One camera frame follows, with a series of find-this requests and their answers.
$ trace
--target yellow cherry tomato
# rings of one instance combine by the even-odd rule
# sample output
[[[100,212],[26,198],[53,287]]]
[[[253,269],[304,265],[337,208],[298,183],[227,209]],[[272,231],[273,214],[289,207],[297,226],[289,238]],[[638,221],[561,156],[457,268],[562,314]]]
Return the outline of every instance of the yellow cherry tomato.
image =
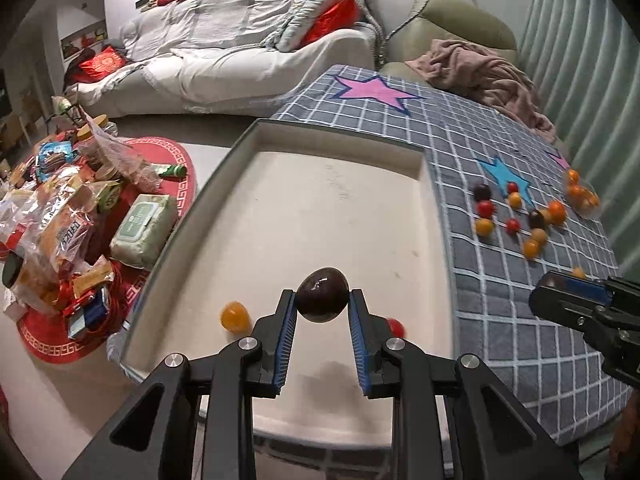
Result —
[[[511,193],[507,199],[511,209],[520,209],[522,207],[522,197],[519,193]]]
[[[528,238],[522,245],[522,254],[527,260],[532,260],[540,253],[540,244],[533,238]]]
[[[249,313],[242,303],[231,301],[222,309],[220,323],[229,332],[245,332],[250,327]]]
[[[544,229],[532,229],[531,238],[537,241],[541,247],[544,246],[544,244],[546,244],[546,241],[548,240],[548,236],[546,235],[546,231]]]
[[[538,211],[540,211],[542,216],[545,218],[545,224],[546,225],[551,225],[552,224],[552,218],[551,218],[551,213],[549,212],[549,209],[542,208],[542,209],[539,209]]]
[[[494,223],[488,218],[479,218],[476,220],[476,233],[478,236],[488,236],[494,230]]]

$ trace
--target pile of snacks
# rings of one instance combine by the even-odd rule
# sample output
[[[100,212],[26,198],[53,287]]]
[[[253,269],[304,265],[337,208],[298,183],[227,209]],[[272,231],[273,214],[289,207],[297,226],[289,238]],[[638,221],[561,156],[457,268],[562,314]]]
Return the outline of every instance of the pile of snacks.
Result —
[[[182,178],[186,168],[150,164],[115,137],[106,116],[79,111],[2,183],[0,243],[9,251],[2,282],[13,306],[6,313],[18,320],[28,306],[63,317],[68,338],[85,341],[119,329],[119,269],[153,268],[178,216],[176,199],[159,194],[161,178]],[[131,185],[144,194],[113,221],[120,192]],[[110,220],[120,226],[109,240]]]

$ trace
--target white blanket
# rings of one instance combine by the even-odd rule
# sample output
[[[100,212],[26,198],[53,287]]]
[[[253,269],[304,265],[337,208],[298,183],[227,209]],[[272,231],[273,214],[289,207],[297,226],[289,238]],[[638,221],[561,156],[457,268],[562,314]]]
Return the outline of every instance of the white blanket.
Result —
[[[291,52],[316,18],[338,0],[185,0],[143,12],[120,37],[133,61],[173,48],[272,46]],[[377,30],[364,0],[356,0],[362,19]],[[380,46],[377,38],[374,48]]]
[[[186,0],[144,12],[121,38],[135,63],[72,88],[89,113],[269,116],[334,64],[375,68],[382,30],[361,21],[296,50],[339,0]]]
[[[99,83],[79,84],[78,102],[89,113],[109,117],[153,114],[149,99],[132,102],[135,91],[118,91],[132,72],[140,92],[150,87],[161,95],[164,113],[229,113],[268,117],[301,88],[311,84],[334,64],[373,70],[371,38],[366,32],[343,29],[295,52],[266,48],[183,49],[124,66]]]

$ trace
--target metal bolt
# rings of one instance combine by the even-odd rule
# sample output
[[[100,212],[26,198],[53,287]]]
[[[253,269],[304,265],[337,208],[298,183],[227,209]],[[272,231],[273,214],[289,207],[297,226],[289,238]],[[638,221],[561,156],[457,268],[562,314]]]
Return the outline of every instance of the metal bolt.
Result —
[[[164,364],[166,364],[169,368],[180,366],[183,361],[184,357],[182,357],[182,354],[169,354],[164,358]]]
[[[465,368],[478,368],[480,365],[480,359],[473,354],[465,354],[460,358],[460,362]]]
[[[390,337],[386,340],[386,347],[389,348],[389,350],[402,350],[404,348],[404,339]]]
[[[238,341],[238,346],[242,350],[251,350],[258,346],[258,340],[255,337],[243,337]]]

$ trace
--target sofa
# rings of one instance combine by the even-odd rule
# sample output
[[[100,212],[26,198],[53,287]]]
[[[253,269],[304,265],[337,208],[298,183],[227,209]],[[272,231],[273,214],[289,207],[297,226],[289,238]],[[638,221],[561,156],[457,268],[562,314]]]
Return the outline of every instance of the sofa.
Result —
[[[415,0],[410,16],[424,5]],[[518,47],[513,32],[501,20],[469,0],[431,0],[427,7],[393,38],[395,59],[383,66],[383,75],[424,83],[403,61],[427,53],[432,40],[467,40],[495,50],[517,65]]]

